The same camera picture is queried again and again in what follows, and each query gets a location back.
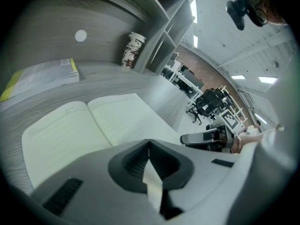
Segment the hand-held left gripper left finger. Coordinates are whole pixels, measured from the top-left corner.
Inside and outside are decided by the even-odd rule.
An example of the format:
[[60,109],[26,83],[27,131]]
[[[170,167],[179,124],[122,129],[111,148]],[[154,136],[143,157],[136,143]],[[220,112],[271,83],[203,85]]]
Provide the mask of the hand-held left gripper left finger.
[[124,143],[79,157],[41,183],[32,199],[44,205],[69,178],[75,178],[82,184],[61,213],[61,220],[72,225],[161,225],[165,219],[147,195],[124,190],[108,172],[111,158],[138,143]]

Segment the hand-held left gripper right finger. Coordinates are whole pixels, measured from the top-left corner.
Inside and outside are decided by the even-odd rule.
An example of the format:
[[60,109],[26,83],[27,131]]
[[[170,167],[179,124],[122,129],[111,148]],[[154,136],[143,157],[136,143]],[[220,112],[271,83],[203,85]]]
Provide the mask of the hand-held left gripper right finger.
[[236,155],[149,141],[149,160],[160,182],[155,221],[227,221],[238,194],[229,177]]

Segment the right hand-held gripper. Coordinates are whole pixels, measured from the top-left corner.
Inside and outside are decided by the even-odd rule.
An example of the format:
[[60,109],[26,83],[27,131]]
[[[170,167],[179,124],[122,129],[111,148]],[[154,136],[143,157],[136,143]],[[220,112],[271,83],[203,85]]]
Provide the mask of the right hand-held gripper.
[[200,132],[186,134],[180,137],[180,142],[188,147],[209,146],[209,150],[222,153],[231,153],[231,148],[238,141],[238,132],[243,129],[243,125],[229,111],[225,110],[215,116],[212,124],[206,126],[206,130],[212,132]]

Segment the blue-covered notebook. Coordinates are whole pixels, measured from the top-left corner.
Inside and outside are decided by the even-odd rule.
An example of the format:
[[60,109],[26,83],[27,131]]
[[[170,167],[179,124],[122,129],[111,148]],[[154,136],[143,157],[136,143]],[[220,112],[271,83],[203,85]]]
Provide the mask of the blue-covered notebook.
[[[146,194],[159,213],[161,181],[149,160],[149,141],[179,145],[179,135],[137,94],[74,101],[42,117],[22,135],[22,150],[35,189],[79,157],[124,143],[139,143],[116,154],[108,164],[112,180],[126,191]],[[43,205],[61,215],[82,181],[69,178]]]

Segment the person's right forearm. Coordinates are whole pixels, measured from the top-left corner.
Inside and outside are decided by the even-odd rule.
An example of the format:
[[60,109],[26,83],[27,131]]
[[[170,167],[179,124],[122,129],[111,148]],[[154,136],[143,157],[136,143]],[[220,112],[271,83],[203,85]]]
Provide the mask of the person's right forearm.
[[259,143],[263,136],[267,133],[268,131],[259,133],[257,135],[238,135],[236,145],[238,149],[241,150],[242,147],[248,143]]

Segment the black office chair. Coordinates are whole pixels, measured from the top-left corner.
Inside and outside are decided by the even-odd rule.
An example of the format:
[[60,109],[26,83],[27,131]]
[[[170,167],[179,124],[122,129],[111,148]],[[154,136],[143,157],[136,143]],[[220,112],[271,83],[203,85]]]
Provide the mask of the black office chair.
[[199,120],[202,124],[200,116],[215,120],[215,116],[220,114],[227,106],[224,101],[225,95],[220,89],[207,89],[200,97],[198,97],[192,107],[186,113],[194,115],[193,123]]

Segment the grey desk divider panel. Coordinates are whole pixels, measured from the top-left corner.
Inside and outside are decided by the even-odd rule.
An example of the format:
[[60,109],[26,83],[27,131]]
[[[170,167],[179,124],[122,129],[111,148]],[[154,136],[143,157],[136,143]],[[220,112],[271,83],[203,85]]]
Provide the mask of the grey desk divider panel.
[[203,82],[200,79],[198,79],[195,76],[194,72],[192,72],[191,70],[185,69],[183,71],[182,75],[186,79],[188,79],[193,85],[195,85],[196,87],[198,87],[199,89],[201,89],[204,86]]

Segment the white office desk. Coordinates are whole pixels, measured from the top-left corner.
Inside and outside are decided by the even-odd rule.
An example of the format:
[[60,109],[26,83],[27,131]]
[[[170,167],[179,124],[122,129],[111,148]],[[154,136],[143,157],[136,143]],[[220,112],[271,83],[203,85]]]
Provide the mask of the white office desk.
[[179,71],[174,70],[169,65],[165,65],[165,68],[171,71],[173,74],[171,75],[171,78],[169,78],[170,82],[173,82],[176,78],[179,78],[181,81],[183,81],[187,86],[192,88],[195,91],[195,94],[190,98],[191,100],[196,100],[199,96],[203,94],[203,92],[199,89],[198,86],[194,85],[192,82],[190,82],[183,74],[181,74]]

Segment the white red patterned cup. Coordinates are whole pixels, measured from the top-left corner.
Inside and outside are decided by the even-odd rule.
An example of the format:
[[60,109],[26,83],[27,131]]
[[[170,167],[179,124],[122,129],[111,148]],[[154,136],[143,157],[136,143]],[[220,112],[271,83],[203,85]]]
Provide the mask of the white red patterned cup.
[[136,56],[139,54],[139,51],[142,47],[142,45],[145,43],[146,37],[135,33],[131,32],[128,35],[128,43],[125,47],[123,57],[121,64],[124,67],[131,68],[133,66],[134,60]]

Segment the yellow and white book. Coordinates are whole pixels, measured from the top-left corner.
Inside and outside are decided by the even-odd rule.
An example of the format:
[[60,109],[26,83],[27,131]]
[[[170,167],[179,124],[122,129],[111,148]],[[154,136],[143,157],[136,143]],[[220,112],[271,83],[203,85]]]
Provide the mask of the yellow and white book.
[[0,102],[18,103],[46,90],[79,81],[79,72],[72,58],[37,64],[12,75]]

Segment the grey wooden shelf unit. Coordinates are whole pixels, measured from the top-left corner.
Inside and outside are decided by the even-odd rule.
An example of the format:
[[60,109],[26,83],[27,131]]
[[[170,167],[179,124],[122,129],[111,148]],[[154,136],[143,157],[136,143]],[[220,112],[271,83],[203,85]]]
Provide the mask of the grey wooden shelf unit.
[[[131,32],[146,37],[133,66],[159,74],[192,24],[188,0],[1,0],[0,72],[72,58],[120,64]],[[75,33],[87,38],[77,42]]]

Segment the white round sticker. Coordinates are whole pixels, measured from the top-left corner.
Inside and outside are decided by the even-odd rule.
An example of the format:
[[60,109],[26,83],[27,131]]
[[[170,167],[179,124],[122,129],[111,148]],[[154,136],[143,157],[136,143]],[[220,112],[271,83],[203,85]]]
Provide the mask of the white round sticker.
[[83,42],[87,38],[87,32],[85,30],[78,30],[75,33],[75,39],[77,42]]

